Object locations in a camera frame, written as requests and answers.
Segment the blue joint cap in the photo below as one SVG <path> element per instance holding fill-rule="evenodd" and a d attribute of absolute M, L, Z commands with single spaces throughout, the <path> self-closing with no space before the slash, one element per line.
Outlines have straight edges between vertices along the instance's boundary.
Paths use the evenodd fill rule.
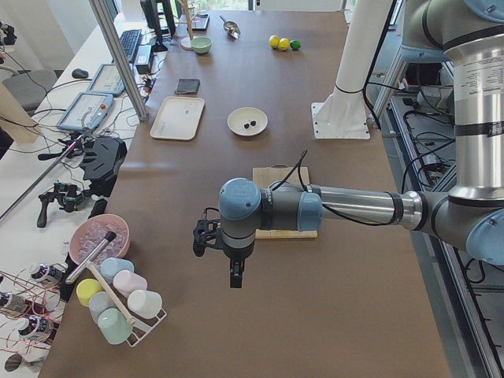
<path fill-rule="evenodd" d="M 502 0 L 464 0 L 464 2 L 479 17 L 500 24 L 504 23 Z"/>
<path fill-rule="evenodd" d="M 465 249 L 477 260 L 504 265 L 504 209 L 485 217 L 472 229 Z"/>
<path fill-rule="evenodd" d="M 261 191 L 247 179 L 229 180 L 220 189 L 219 211 L 230 221 L 239 221 L 252 215 L 261 204 Z"/>
<path fill-rule="evenodd" d="M 302 193 L 298 207 L 298 231 L 316 231 L 321 223 L 321 197 L 315 193 Z"/>
<path fill-rule="evenodd" d="M 405 45 L 401 46 L 401 57 L 407 63 L 441 63 L 450 60 L 442 50 L 420 49 Z"/>

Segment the chair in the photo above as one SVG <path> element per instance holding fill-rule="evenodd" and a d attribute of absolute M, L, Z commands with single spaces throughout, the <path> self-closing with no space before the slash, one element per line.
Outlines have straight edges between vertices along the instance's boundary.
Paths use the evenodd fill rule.
<path fill-rule="evenodd" d="M 39 107 L 46 97 L 46 93 L 57 80 L 54 71 L 49 69 L 18 73 L 15 69 L 0 65 L 0 70 L 12 74 L 11 77 L 4 79 L 2 84 L 30 116 Z"/>

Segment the white desk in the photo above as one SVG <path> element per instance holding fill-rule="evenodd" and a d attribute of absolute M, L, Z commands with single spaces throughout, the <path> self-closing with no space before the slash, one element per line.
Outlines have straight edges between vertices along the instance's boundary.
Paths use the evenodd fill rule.
<path fill-rule="evenodd" d="M 116 25 L 119 34 L 127 29 L 144 28 L 144 24 L 139 23 L 116 21 Z M 89 72 L 89 77 L 92 78 L 100 64 L 109 63 L 111 59 L 102 33 L 97 27 L 62 73 L 55 86 L 75 80 L 72 78 L 72 71 L 77 68 L 86 69 Z M 156 56 L 152 68 L 153 72 L 158 70 L 162 59 L 164 59 L 162 55 L 159 54 Z M 48 94 L 48 98 L 40 105 L 39 110 L 68 108 L 76 95 L 89 87 L 89 83 L 89 81 L 81 81 L 51 91 Z M 113 122 L 116 115 L 125 109 L 129 110 L 118 116 L 114 131 L 129 147 L 131 138 L 135 134 L 138 117 L 135 116 L 135 111 L 128 98 L 119 97 L 115 100 L 114 107 L 110 110 L 108 117 L 104 120 L 102 126 L 94 131 L 94 134 L 103 132 Z M 55 125 L 62 114 L 62 112 L 51 112 L 44 117 L 46 114 L 40 113 L 34 119 L 40 120 L 43 118 L 40 121 L 42 125 Z M 48 139 L 52 140 L 64 136 L 64 134 L 57 132 L 56 128 L 43 128 L 43 133 Z M 46 142 L 44 139 L 38 137 L 33 144 L 14 143 L 10 148 L 12 150 L 28 152 L 45 147 Z M 51 148 L 51 152 L 60 151 L 60 145 Z M 37 159 L 38 153 L 22 154 L 7 151 L 0 161 L 0 183 L 2 185 L 2 191 L 0 192 L 0 213 L 3 213 L 14 203 L 20 194 L 53 162 L 53 160 L 39 161 Z M 68 159 L 66 162 L 76 167 L 80 163 L 80 157 Z M 56 202 L 51 203 L 47 209 L 47 226 L 45 228 L 37 228 L 36 221 L 41 210 L 41 202 L 38 196 L 51 188 L 56 180 L 70 183 L 72 179 L 82 181 L 82 176 L 83 170 L 80 168 L 72 169 L 72 173 L 70 174 L 63 165 L 58 165 L 0 224 L 0 240 L 3 245 L 2 267 L 0 269 L 3 272 L 16 275 L 21 270 L 29 267 L 33 262 L 51 264 L 56 262 L 61 263 L 65 260 L 68 253 L 67 243 L 71 239 L 73 232 L 87 219 L 95 201 L 89 198 L 79 206 L 79 211 L 73 213 L 59 210 L 59 205 Z M 25 272 L 22 277 L 28 278 L 28 273 Z M 2 291 L 10 291 L 12 288 L 12 284 L 7 279 L 4 279 L 4 282 L 0 285 L 0 290 Z M 60 305 L 60 307 L 60 313 L 62 313 L 63 305 Z M 3 324 L 0 327 L 0 337 L 5 338 L 11 333 L 13 329 L 11 323 L 11 321 L 8 321 L 0 314 L 0 325 Z M 0 339 L 0 348 L 5 347 L 6 342 Z M 32 350 L 26 358 L 34 360 L 46 353 L 47 350 Z M 9 352 L 0 351 L 0 364 L 3 365 L 8 356 L 10 356 Z M 3 368 L 0 368 L 0 376 L 6 376 L 7 374 L 12 378 L 37 376 L 36 373 L 26 368 L 18 369 L 11 373 L 7 373 Z"/>

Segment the computer mouse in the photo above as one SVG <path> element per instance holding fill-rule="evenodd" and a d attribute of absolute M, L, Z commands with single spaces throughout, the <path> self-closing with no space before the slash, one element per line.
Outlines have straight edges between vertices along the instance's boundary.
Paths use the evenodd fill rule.
<path fill-rule="evenodd" d="M 74 69 L 72 71 L 72 77 L 74 79 L 87 79 L 89 77 L 89 72 L 85 69 Z"/>

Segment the metal scoop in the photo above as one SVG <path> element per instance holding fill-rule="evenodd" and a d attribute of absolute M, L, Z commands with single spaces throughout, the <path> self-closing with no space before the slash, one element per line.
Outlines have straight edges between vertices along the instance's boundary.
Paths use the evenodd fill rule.
<path fill-rule="evenodd" d="M 238 39 L 239 35 L 241 34 L 241 31 L 239 30 L 239 27 L 236 24 L 236 22 L 226 21 L 226 19 L 222 15 L 220 15 L 220 18 L 224 22 L 224 30 L 234 39 Z"/>

